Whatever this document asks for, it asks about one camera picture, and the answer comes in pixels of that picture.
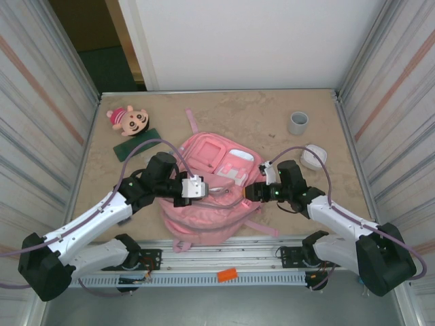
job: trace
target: metal panel wall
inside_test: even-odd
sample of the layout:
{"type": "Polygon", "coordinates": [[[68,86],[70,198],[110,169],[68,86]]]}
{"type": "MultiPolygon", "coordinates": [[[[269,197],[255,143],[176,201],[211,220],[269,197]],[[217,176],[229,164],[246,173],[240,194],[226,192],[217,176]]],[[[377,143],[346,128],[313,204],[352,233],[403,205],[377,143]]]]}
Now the metal panel wall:
{"type": "Polygon", "coordinates": [[[428,263],[413,289],[435,325],[435,2],[393,2],[341,98],[380,221],[428,263]]]}
{"type": "MultiPolygon", "coordinates": [[[[0,2],[0,252],[65,220],[98,104],[44,1],[0,2]]],[[[25,284],[18,256],[0,281],[25,284]]],[[[0,324],[19,325],[30,290],[0,289],[0,324]]]]}

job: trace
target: doll head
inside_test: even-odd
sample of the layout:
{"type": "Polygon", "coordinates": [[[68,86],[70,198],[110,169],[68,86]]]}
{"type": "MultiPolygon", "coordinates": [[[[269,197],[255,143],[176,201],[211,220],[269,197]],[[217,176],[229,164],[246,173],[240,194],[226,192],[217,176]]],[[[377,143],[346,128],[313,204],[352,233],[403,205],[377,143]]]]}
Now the doll head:
{"type": "Polygon", "coordinates": [[[134,111],[129,105],[127,110],[120,107],[115,111],[108,111],[107,116],[113,124],[114,130],[123,129],[122,136],[137,136],[150,127],[150,118],[145,110],[134,111]]]}

